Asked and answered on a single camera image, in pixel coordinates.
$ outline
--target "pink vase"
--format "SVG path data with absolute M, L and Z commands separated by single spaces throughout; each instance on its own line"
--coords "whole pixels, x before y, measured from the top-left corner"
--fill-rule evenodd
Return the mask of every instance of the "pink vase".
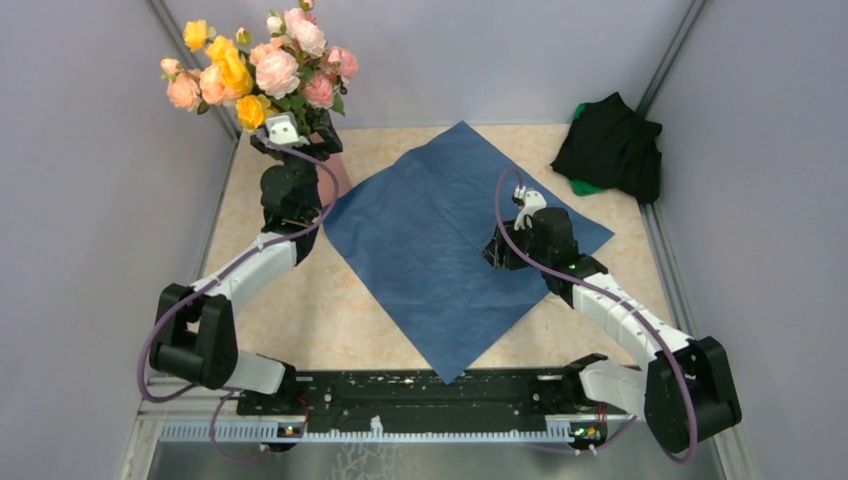
M 313 141 L 321 141 L 321 136 L 318 134 L 312 135 Z M 347 169 L 342 162 L 342 155 L 334 153 L 324 162 L 324 165 L 330 167 L 336 179 L 339 181 L 339 198 L 347 194 L 353 185 L 350 184 L 350 177 L 347 175 Z M 321 197 L 321 205 L 327 206 L 333 200 L 333 181 L 323 168 L 318 169 L 318 195 Z

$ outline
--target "green cloth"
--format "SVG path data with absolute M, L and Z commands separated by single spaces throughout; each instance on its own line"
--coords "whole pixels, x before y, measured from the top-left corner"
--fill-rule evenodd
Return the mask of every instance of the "green cloth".
M 585 103 L 577 105 L 577 109 L 574 110 L 573 119 L 579 119 L 580 114 L 582 114 L 584 110 L 586 110 Z M 586 183 L 583 180 L 568 179 L 568 181 L 569 183 L 571 183 L 571 190 L 578 197 L 585 197 L 586 195 L 592 195 L 593 193 L 603 192 L 604 190 L 607 190 L 606 188 L 596 187 L 591 183 Z

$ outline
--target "table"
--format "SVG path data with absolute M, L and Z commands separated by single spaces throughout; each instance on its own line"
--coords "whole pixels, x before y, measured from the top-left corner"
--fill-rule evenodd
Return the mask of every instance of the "table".
M 351 182 L 355 186 L 447 128 L 339 130 Z M 566 178 L 551 170 L 567 125 L 474 128 L 565 203 L 615 232 L 595 257 L 629 294 L 671 322 L 636 201 L 618 191 L 578 197 Z M 259 233 L 259 179 L 273 164 L 243 138 L 224 193 L 207 273 L 230 261 Z M 298 369 L 428 367 L 323 231 L 300 266 L 272 282 L 242 311 L 236 328 L 240 349 Z M 549 294 L 472 368 L 566 365 L 593 352 L 632 362 L 598 324 Z

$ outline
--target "gray wall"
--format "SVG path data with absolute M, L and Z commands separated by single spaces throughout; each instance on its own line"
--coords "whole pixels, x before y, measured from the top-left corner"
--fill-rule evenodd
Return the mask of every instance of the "gray wall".
M 681 0 L 317 0 L 332 44 L 360 60 L 348 127 L 563 122 L 619 90 L 634 105 L 689 6 Z M 267 41 L 265 18 L 295 0 L 168 0 Z
M 105 479 L 158 292 L 191 279 L 231 142 L 176 111 L 144 2 L 0 2 L 0 477 Z
M 846 24 L 844 0 L 715 2 L 649 114 L 683 283 L 768 479 L 844 478 Z

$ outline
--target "flower bouquet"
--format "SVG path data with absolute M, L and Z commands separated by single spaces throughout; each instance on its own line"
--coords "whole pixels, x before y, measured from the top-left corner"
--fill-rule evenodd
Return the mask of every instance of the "flower bouquet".
M 203 50 L 210 65 L 204 70 L 187 69 L 174 58 L 163 58 L 162 79 L 168 81 L 168 98 L 177 108 L 206 113 L 210 106 L 234 107 L 238 122 L 253 132 L 273 115 L 291 112 L 300 135 L 323 148 L 325 160 L 341 152 L 341 141 L 332 127 L 329 111 L 344 115 L 343 95 L 356 75 L 356 57 L 341 47 L 328 47 L 313 14 L 314 0 L 300 0 L 299 8 L 271 11 L 266 20 L 269 41 L 253 44 L 244 28 L 234 38 L 219 35 L 205 20 L 187 22 L 183 40 L 192 51 Z M 282 160 L 279 152 L 268 151 L 251 138 L 259 151 Z M 340 169 L 348 183 L 341 160 L 330 158 L 333 170 Z

